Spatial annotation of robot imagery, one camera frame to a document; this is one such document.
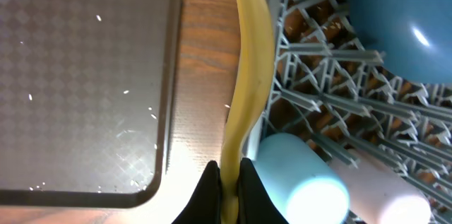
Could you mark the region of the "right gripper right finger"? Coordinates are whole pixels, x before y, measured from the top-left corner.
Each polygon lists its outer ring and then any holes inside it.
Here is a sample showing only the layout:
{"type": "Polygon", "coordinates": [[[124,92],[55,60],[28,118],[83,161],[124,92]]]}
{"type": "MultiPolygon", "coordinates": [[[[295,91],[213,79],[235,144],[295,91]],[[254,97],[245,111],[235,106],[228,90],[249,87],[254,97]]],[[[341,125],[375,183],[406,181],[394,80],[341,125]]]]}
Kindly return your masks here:
{"type": "Polygon", "coordinates": [[[257,172],[248,158],[242,158],[238,180],[240,224],[288,224],[273,205],[257,172]]]}

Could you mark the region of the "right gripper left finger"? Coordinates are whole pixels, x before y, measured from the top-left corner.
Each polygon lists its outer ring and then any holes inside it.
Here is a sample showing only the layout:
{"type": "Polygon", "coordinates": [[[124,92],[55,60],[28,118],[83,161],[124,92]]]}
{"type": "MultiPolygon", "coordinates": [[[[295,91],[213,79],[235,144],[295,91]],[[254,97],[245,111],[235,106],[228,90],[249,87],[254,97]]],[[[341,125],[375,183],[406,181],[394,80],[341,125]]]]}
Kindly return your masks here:
{"type": "Polygon", "coordinates": [[[216,161],[206,165],[188,204],[172,224],[220,224],[222,187],[216,161]]]}

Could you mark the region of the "light blue plastic cup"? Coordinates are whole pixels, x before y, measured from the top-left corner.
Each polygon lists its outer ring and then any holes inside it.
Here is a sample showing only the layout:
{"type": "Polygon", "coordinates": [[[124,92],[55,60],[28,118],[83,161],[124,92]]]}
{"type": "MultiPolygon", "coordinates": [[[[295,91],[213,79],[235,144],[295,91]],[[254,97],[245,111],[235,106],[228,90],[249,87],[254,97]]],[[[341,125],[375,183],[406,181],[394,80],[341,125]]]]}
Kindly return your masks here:
{"type": "Polygon", "coordinates": [[[350,196],[344,182],[299,137],[273,134],[259,145],[254,167],[288,223],[339,224],[350,196]]]}

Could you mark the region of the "yellow plastic spoon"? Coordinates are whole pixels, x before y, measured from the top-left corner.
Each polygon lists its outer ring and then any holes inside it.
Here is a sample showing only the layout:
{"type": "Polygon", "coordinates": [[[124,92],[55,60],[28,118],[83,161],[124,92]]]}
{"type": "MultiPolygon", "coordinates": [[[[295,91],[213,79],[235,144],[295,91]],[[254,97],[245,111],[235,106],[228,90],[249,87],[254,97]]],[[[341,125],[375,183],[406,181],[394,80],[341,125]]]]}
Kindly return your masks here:
{"type": "Polygon", "coordinates": [[[220,156],[222,223],[236,223],[242,147],[266,106],[272,86],[275,40],[266,0],[236,0],[240,28],[237,79],[220,156]]]}

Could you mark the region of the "pink plastic cup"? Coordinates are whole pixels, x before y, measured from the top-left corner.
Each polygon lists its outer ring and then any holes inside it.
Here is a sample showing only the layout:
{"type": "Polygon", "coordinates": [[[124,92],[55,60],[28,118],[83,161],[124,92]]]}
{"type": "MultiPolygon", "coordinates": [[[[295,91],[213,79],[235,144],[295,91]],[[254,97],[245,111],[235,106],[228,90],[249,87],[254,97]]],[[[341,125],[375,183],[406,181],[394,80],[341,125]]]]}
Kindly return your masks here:
{"type": "Polygon", "coordinates": [[[348,152],[359,158],[357,167],[337,158],[329,166],[345,183],[355,215],[365,223],[429,223],[430,205],[420,190],[372,155],[355,149],[348,152]]]}

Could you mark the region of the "dark blue plate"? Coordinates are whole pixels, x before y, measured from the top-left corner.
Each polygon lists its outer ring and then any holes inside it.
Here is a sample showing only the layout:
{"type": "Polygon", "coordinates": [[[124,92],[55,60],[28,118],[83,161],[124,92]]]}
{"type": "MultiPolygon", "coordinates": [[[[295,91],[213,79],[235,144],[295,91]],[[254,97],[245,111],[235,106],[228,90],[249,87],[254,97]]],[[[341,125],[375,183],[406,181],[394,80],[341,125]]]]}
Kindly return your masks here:
{"type": "Polygon", "coordinates": [[[451,0],[347,0],[350,22],[383,67],[415,83],[451,83],[451,0]]]}

